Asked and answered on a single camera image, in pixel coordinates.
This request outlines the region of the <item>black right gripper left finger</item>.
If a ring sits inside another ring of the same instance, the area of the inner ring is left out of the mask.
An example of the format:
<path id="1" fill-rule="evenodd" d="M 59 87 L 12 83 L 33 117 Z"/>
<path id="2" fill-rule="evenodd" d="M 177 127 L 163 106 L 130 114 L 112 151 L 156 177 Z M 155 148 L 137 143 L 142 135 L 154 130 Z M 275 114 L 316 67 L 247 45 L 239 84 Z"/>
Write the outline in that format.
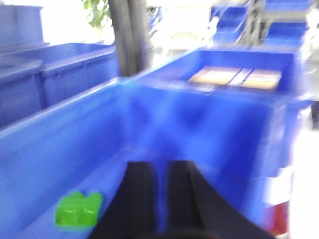
<path id="1" fill-rule="evenodd" d="M 155 176 L 150 162 L 129 162 L 90 239 L 137 239 L 156 229 Z"/>

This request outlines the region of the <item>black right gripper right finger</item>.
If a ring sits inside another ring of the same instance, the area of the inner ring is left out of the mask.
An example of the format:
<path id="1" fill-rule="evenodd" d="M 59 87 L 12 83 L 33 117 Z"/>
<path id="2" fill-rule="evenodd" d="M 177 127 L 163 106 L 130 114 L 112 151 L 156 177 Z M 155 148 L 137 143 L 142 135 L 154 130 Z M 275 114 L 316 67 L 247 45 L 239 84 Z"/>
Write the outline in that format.
<path id="1" fill-rule="evenodd" d="M 168 175 L 169 239 L 271 239 L 209 185 L 192 161 L 174 161 Z"/>

